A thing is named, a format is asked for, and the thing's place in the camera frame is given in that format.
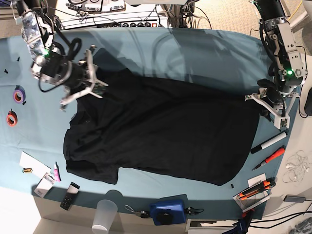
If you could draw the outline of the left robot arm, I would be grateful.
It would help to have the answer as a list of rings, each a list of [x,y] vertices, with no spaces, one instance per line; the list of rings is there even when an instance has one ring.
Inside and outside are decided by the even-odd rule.
[[[289,128],[289,112],[297,98],[295,89],[304,84],[308,75],[306,65],[296,47],[287,18],[289,10],[281,0],[253,0],[259,15],[259,33],[262,45],[272,61],[268,73],[271,79],[257,82],[258,93],[245,96],[267,109],[277,129]]]

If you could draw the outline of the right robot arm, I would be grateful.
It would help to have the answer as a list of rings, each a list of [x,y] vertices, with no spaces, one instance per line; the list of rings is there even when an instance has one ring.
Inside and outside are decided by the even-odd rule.
[[[31,73],[38,80],[55,89],[64,86],[66,95],[60,101],[62,111],[69,103],[85,95],[103,98],[108,84],[97,78],[98,67],[93,63],[95,45],[85,50],[78,63],[74,58],[82,47],[82,40],[69,41],[53,19],[47,15],[44,0],[13,0],[13,17],[22,24],[22,38],[33,61]]]

